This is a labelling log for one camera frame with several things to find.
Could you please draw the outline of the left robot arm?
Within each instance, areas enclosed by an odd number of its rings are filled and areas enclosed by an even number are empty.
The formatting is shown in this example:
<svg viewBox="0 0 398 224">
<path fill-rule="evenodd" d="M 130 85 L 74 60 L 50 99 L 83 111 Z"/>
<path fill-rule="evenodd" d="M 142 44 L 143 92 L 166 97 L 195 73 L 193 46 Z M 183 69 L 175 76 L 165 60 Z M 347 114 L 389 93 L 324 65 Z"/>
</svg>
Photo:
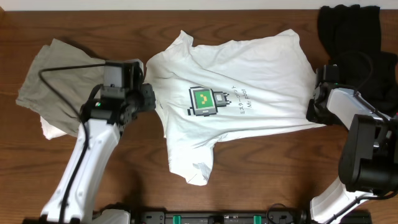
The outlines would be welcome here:
<svg viewBox="0 0 398 224">
<path fill-rule="evenodd" d="M 155 109 L 152 86 L 144 83 L 139 59 L 107 60 L 104 82 L 93 87 L 75 114 L 78 137 L 61 181 L 36 223 L 131 223 L 131 209 L 121 203 L 94 211 L 105 167 L 126 126 L 137 114 Z"/>
</svg>

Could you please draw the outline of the white printed t-shirt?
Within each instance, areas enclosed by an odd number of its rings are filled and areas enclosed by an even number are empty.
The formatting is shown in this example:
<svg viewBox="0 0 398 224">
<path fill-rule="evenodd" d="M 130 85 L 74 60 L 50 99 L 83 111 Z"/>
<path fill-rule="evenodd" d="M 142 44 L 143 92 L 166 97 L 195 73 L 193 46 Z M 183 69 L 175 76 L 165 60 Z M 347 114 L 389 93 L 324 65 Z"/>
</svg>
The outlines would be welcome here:
<svg viewBox="0 0 398 224">
<path fill-rule="evenodd" d="M 299 35 L 194 45 L 185 32 L 150 58 L 169 170 L 206 185 L 218 142 L 315 128 L 306 117 L 315 74 Z"/>
</svg>

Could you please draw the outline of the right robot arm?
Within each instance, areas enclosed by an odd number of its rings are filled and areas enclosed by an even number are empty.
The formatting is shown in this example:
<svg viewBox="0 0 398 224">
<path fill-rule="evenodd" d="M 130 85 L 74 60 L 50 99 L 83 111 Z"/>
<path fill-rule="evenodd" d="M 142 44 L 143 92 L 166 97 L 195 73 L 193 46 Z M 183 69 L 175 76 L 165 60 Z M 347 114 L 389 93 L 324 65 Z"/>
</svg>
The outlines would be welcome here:
<svg viewBox="0 0 398 224">
<path fill-rule="evenodd" d="M 340 83 L 337 65 L 325 65 L 316 75 L 306 118 L 318 124 L 342 124 L 348 135 L 338 177 L 312 198 L 300 221 L 371 223 L 371 214 L 357 207 L 397 195 L 397 118 L 373 107 L 357 88 Z"/>
</svg>

